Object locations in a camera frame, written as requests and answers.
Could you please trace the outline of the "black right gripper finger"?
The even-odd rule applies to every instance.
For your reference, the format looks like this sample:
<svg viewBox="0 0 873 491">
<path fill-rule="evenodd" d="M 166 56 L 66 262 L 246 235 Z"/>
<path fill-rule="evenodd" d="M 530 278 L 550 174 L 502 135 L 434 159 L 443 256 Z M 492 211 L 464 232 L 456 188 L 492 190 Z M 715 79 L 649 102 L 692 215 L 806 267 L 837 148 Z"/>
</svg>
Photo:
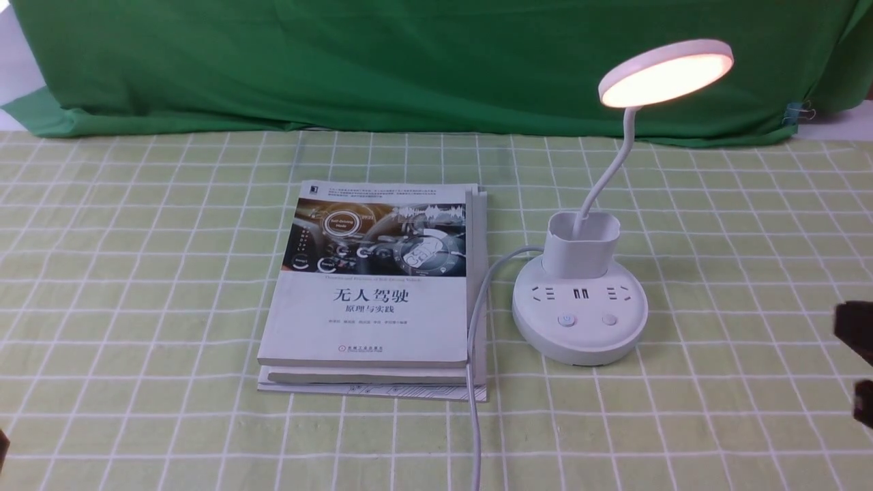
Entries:
<svg viewBox="0 0 873 491">
<path fill-rule="evenodd" d="M 873 428 L 873 382 L 861 380 L 853 387 L 853 417 L 861 425 Z"/>
<path fill-rule="evenodd" d="M 872 301 L 851 299 L 836 305 L 833 335 L 872 366 Z"/>
</svg>

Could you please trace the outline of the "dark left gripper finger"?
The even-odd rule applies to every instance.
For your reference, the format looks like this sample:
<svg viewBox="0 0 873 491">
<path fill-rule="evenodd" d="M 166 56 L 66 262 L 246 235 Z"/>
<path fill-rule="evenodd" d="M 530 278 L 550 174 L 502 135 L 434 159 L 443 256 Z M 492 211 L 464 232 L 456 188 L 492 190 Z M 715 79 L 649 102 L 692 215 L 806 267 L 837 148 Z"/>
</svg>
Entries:
<svg viewBox="0 0 873 491">
<path fill-rule="evenodd" d="M 8 451 L 10 449 L 10 440 L 4 431 L 0 431 L 0 470 L 3 470 Z"/>
</svg>

